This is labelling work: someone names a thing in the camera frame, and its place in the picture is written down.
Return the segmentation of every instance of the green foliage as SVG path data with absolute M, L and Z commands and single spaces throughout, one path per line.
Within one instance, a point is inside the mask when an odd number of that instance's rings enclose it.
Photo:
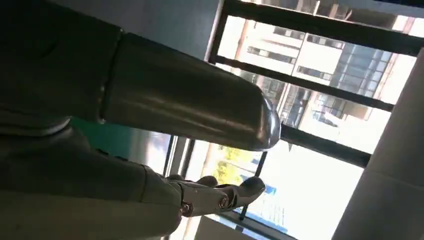
M 237 148 L 219 146 L 220 151 L 224 151 L 224 159 L 217 164 L 213 176 L 218 180 L 219 184 L 235 184 L 242 183 L 239 168 L 231 163 L 243 164 L 252 160 L 252 153 Z
M 242 182 L 238 168 L 223 161 L 218 163 L 213 176 L 218 180 L 219 184 L 239 185 Z

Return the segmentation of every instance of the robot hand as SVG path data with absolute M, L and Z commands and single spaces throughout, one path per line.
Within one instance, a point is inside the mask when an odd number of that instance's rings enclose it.
M 193 182 L 180 175 L 166 178 L 181 189 L 181 212 L 184 217 L 195 217 L 231 211 L 256 200 L 265 190 L 259 177 L 250 177 L 240 186 L 218 185 L 213 176 L 204 176 Z

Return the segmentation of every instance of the screw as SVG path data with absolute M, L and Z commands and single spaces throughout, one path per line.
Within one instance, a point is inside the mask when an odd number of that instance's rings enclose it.
M 184 217 L 190 217 L 190 215 L 193 212 L 193 204 L 191 204 L 191 203 L 183 203 L 183 205 L 181 206 L 180 211 L 181 211 L 181 213 L 182 213 L 182 215 Z
M 223 209 L 226 207 L 227 202 L 228 202 L 228 199 L 226 197 L 223 197 L 221 201 L 219 202 L 218 206 Z

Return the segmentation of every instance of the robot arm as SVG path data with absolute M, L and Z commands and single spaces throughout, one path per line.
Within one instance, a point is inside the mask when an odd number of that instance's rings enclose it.
M 93 17 L 24 2 L 1 9 L 0 109 L 108 121 L 251 151 L 280 139 L 278 114 L 254 84 Z
M 92 150 L 70 116 L 263 151 L 280 121 L 261 90 L 206 62 L 44 1 L 9 1 L 0 35 L 0 239 L 131 239 L 264 191 L 163 178 Z

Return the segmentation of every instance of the building window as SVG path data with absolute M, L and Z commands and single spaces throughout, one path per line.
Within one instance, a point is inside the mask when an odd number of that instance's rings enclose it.
M 392 53 L 347 43 L 330 86 L 372 98 Z
M 262 56 L 262 57 L 274 59 L 274 60 L 284 62 L 284 63 L 288 63 L 288 64 L 295 64 L 295 62 L 296 62 L 295 57 L 286 56 L 286 55 L 275 53 L 275 52 L 272 52 L 272 51 L 262 50 L 262 49 L 259 49 L 257 47 L 253 47 L 253 46 L 250 46 L 247 49 L 247 52 L 250 53 L 250 54 L 259 55 L 259 56 Z
M 308 35 L 306 40 L 310 43 L 324 45 L 335 49 L 343 49 L 343 46 L 345 45 L 345 43 L 342 41 L 336 41 L 315 35 Z
M 309 76 L 312 76 L 312 77 L 324 79 L 324 80 L 327 80 L 327 81 L 330 81 L 332 79 L 332 76 L 333 76 L 330 73 L 318 71 L 318 70 L 315 70 L 315 69 L 312 69 L 312 68 L 307 68 L 307 67 L 304 67 L 304 66 L 297 67 L 297 72 L 301 73 L 301 74 L 309 75 Z
M 333 127 L 338 127 L 337 121 L 330 115 L 341 119 L 346 100 L 335 98 L 326 94 L 318 94 L 315 99 L 318 110 L 313 111 L 313 118 Z
M 282 107 L 281 121 L 287 126 L 298 128 L 310 97 L 310 90 L 291 85 Z
M 282 28 L 276 26 L 274 29 L 274 33 L 280 36 L 285 36 L 293 39 L 303 40 L 305 38 L 305 33 L 301 31 L 290 30 L 287 28 Z

